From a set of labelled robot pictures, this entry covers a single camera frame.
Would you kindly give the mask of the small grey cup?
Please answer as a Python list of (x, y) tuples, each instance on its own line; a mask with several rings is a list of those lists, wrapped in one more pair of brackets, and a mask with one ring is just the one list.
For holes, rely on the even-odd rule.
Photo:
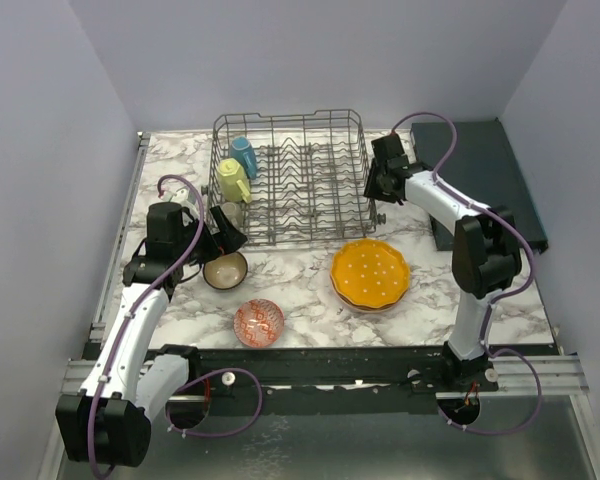
[(227, 219), (236, 228), (241, 229), (244, 222), (244, 215), (241, 206), (235, 202), (225, 202), (221, 205), (221, 210)]

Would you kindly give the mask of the dark brown cream bowl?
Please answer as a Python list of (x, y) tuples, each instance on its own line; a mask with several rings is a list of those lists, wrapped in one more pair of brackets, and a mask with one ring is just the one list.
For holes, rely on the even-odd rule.
[(203, 267), (203, 278), (212, 288), (220, 291), (239, 286), (247, 276), (248, 262), (240, 252), (221, 256)]

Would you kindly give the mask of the yellow green mug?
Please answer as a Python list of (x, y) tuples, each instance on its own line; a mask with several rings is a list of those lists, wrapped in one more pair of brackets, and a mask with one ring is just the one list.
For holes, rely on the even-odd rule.
[(233, 158), (222, 160), (216, 174), (221, 193), (228, 202), (252, 202), (252, 194), (249, 179), (243, 166)]

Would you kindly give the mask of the grey wire dish rack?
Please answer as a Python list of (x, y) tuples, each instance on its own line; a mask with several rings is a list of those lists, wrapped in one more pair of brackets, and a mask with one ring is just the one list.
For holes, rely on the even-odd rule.
[(370, 159), (361, 116), (352, 109), (295, 115), (234, 113), (213, 125), (207, 200), (223, 203), (217, 168), (230, 143), (254, 147), (258, 174), (242, 205), (252, 247), (339, 242), (372, 235), (386, 217), (364, 195)]

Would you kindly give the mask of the blue floral mug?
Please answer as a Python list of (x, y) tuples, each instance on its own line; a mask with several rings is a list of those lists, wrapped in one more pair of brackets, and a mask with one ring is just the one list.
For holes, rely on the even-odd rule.
[(245, 173), (250, 180), (257, 178), (257, 157), (251, 142), (246, 137), (238, 136), (231, 140), (229, 156), (235, 159), (244, 168)]

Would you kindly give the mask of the red patterned bowl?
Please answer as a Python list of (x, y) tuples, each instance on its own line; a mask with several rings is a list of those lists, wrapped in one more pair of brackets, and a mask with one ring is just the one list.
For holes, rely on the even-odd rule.
[(284, 314), (267, 299), (253, 299), (239, 307), (234, 315), (234, 333), (245, 346), (265, 348), (273, 345), (284, 330)]

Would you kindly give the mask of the orange polka dot plate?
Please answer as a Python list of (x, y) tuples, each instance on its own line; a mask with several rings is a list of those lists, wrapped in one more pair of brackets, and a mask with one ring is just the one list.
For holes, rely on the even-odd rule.
[(330, 279), (351, 303), (378, 308), (398, 301), (410, 287), (403, 255), (384, 241), (363, 238), (346, 243), (332, 257)]

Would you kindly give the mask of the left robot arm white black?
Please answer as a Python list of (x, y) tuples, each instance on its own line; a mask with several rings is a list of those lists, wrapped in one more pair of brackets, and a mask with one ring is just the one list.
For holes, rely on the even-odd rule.
[(143, 375), (149, 343), (187, 265), (204, 266), (237, 252), (247, 237), (222, 209), (210, 210), (211, 232), (190, 207), (158, 202), (146, 216), (146, 237), (123, 269), (124, 285), (113, 327), (94, 367), (77, 392), (60, 396), (55, 416), (65, 451), (93, 466), (139, 466), (148, 451), (152, 422), (175, 390), (194, 393), (200, 368), (168, 354)]

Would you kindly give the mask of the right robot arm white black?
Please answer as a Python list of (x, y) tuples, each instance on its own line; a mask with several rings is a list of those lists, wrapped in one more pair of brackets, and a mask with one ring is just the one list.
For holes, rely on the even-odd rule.
[(454, 235), (452, 274), (461, 290), (455, 325), (443, 345), (440, 379), (460, 392), (488, 368), (487, 336), (493, 301), (522, 269), (519, 242), (507, 209), (492, 209), (449, 185), (422, 163), (411, 163), (396, 133), (371, 142), (373, 159), (364, 196), (412, 203)]

